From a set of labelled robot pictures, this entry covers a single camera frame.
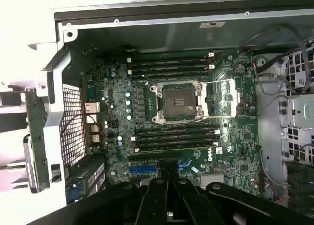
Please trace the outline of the long black expansion slot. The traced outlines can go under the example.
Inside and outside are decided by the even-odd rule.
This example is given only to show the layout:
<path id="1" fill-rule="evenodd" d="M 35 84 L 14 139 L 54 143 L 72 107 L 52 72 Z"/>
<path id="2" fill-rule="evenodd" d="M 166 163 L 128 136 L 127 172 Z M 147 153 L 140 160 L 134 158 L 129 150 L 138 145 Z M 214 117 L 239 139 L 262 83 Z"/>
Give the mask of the long black expansion slot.
<path id="1" fill-rule="evenodd" d="M 157 154 L 141 154 L 141 155 L 130 155 L 128 161 L 143 161 L 143 160 L 159 160 L 168 158 L 178 158 L 180 153 L 157 153 Z"/>

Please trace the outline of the grey parts rack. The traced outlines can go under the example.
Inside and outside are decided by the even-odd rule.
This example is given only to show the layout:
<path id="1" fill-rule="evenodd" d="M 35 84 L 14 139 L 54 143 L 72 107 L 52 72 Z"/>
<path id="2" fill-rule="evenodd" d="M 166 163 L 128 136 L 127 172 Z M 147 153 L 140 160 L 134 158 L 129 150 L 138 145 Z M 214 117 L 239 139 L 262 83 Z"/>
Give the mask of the grey parts rack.
<path id="1" fill-rule="evenodd" d="M 24 153 L 28 134 L 22 87 L 0 83 L 0 193 L 28 186 Z"/>

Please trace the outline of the metal socket cover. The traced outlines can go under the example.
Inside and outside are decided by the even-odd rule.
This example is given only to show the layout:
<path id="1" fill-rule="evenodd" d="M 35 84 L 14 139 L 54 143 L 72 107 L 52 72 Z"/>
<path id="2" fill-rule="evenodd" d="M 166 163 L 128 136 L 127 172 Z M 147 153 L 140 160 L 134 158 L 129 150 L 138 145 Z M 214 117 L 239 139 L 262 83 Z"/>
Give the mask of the metal socket cover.
<path id="1" fill-rule="evenodd" d="M 206 84 L 208 116 L 236 116 L 239 91 L 234 81 Z"/>

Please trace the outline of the silver chipset heat sink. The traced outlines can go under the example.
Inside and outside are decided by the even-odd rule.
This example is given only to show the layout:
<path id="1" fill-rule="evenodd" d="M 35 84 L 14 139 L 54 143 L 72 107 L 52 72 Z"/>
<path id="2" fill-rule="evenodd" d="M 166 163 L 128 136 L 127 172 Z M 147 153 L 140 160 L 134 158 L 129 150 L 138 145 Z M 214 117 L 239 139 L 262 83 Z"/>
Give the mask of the silver chipset heat sink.
<path id="1" fill-rule="evenodd" d="M 205 188 L 208 184 L 213 182 L 224 182 L 223 174 L 202 174 L 200 177 L 201 187 Z"/>

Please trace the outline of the blue expansion slot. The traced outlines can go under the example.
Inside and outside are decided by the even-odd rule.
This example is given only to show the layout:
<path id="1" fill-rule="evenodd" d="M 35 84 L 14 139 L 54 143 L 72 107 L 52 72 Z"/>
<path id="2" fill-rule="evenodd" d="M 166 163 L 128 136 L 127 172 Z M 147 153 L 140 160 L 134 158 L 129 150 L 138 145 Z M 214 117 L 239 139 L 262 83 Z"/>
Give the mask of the blue expansion slot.
<path id="1" fill-rule="evenodd" d="M 157 171 L 156 165 L 139 165 L 128 167 L 129 174 L 149 174 Z"/>

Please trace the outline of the CPU socket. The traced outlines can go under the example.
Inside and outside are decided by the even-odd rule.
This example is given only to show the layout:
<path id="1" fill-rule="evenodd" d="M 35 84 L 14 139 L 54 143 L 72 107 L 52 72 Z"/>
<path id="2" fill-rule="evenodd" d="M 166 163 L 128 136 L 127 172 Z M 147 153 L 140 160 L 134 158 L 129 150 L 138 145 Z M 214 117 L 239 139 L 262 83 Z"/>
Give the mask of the CPU socket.
<path id="1" fill-rule="evenodd" d="M 152 122 L 161 125 L 200 121 L 207 115 L 206 86 L 198 80 L 162 82 L 149 88 L 154 95 Z"/>

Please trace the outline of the thin metal locking lever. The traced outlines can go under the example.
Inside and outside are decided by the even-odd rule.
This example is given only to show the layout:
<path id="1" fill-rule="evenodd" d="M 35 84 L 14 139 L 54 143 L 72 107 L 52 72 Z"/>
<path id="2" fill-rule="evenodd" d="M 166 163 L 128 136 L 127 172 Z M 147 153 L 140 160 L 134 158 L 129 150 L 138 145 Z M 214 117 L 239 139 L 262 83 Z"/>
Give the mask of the thin metal locking lever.
<path id="1" fill-rule="evenodd" d="M 237 117 L 250 117 L 250 118 L 256 118 L 258 115 L 240 115 L 240 116 L 203 116 L 203 119 L 223 119 L 223 118 L 237 118 Z"/>
<path id="2" fill-rule="evenodd" d="M 233 80 L 233 79 L 224 79 L 224 80 L 216 80 L 216 81 L 208 81 L 208 82 L 198 81 L 198 83 L 200 83 L 201 85 L 203 85 L 203 84 L 213 84 L 213 83 L 221 83 L 221 82 L 230 82 L 230 81 L 234 81 L 234 80 Z"/>

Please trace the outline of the silver disk bay cage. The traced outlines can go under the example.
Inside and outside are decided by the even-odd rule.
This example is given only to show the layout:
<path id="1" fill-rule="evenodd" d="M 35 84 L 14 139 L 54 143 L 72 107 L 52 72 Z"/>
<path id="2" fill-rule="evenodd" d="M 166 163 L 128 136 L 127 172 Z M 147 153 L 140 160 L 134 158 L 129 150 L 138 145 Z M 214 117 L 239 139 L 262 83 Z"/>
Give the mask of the silver disk bay cage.
<path id="1" fill-rule="evenodd" d="M 289 56 L 286 64 L 286 80 L 290 89 L 284 85 L 287 107 L 283 108 L 286 144 L 291 159 L 314 167 L 314 45 L 308 49 L 311 85 L 305 94 L 306 73 L 301 52 Z"/>

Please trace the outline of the green motherboard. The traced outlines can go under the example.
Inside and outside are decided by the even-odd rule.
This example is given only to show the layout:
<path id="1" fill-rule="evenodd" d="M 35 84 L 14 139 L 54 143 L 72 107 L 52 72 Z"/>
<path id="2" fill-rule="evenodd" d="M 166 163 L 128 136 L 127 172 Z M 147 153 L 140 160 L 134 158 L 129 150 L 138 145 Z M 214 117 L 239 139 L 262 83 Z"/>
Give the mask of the green motherboard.
<path id="1" fill-rule="evenodd" d="M 213 62 L 208 64 L 159 64 L 133 66 L 132 56 L 140 54 L 121 54 L 106 56 L 98 60 L 91 69 L 82 76 L 82 97 L 86 113 L 86 140 L 92 150 L 105 151 L 105 174 L 109 184 L 131 182 L 137 186 L 144 181 L 157 177 L 157 171 L 149 174 L 129 174 L 128 167 L 139 165 L 156 165 L 159 161 L 176 161 L 179 166 L 179 176 L 185 177 L 201 186 L 202 174 L 223 174 L 224 183 L 247 193 L 258 195 L 259 189 L 259 160 L 256 145 L 258 144 L 258 120 L 250 117 L 201 119 L 186 124 L 161 125 L 152 122 L 151 117 L 155 109 L 153 97 L 149 88 L 157 83 L 198 80 L 202 82 L 234 79 L 235 87 L 239 91 L 239 104 L 236 108 L 237 116 L 256 115 L 257 98 L 255 77 L 252 68 L 253 56 L 247 51 L 237 51 L 222 57 L 218 52 L 206 52 Z M 179 58 L 163 60 L 181 60 L 197 58 Z M 235 76 L 233 66 L 241 63 L 246 67 L 246 74 Z M 133 67 L 182 66 L 182 65 L 215 65 L 215 69 L 178 69 L 161 71 L 138 71 L 133 73 Z M 158 74 L 173 72 L 214 71 L 209 75 L 169 78 L 133 79 L 135 74 Z M 164 135 L 138 137 L 134 134 L 137 129 L 172 127 L 190 124 L 219 124 L 220 134 L 199 133 L 182 135 Z M 170 130 L 200 130 L 213 129 L 209 127 L 182 128 Z M 220 136 L 219 140 L 188 140 L 170 142 L 136 143 L 137 139 L 172 139 L 193 138 L 205 136 Z M 135 153 L 135 147 L 168 146 L 191 143 L 218 142 L 219 146 L 173 150 L 162 152 Z M 180 153 L 178 158 L 159 160 L 128 161 L 130 155 Z"/>

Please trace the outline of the round coin battery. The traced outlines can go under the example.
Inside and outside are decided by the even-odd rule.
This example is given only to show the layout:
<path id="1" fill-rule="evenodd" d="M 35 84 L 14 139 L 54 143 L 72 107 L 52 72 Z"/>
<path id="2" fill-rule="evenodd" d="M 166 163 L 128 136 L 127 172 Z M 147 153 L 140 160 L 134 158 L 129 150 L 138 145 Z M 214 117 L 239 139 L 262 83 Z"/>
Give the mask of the round coin battery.
<path id="1" fill-rule="evenodd" d="M 242 76 L 246 74 L 246 67 L 241 63 L 236 63 L 233 66 L 233 73 L 235 76 Z"/>

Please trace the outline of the open black PC case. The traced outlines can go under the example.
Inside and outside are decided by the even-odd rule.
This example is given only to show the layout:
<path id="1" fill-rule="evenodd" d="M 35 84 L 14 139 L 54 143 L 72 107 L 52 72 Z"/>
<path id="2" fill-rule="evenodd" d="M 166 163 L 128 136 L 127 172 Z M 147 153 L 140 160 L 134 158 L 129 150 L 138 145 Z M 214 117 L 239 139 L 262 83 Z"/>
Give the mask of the open black PC case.
<path id="1" fill-rule="evenodd" d="M 301 52 L 306 81 L 311 85 L 308 49 L 314 45 L 314 10 L 207 16 L 196 14 L 112 15 L 64 12 L 55 16 L 58 51 L 46 67 L 47 89 L 39 94 L 44 125 L 49 187 L 61 196 L 61 208 L 109 184 L 105 151 L 92 150 L 86 140 L 86 113 L 81 78 L 100 59 L 121 54 L 177 51 L 237 51 L 253 56 L 258 120 L 259 196 L 314 219 L 314 167 L 291 159 L 286 144 L 283 108 L 289 56 Z M 169 180 L 165 225 L 193 225 L 176 211 L 178 201 Z"/>

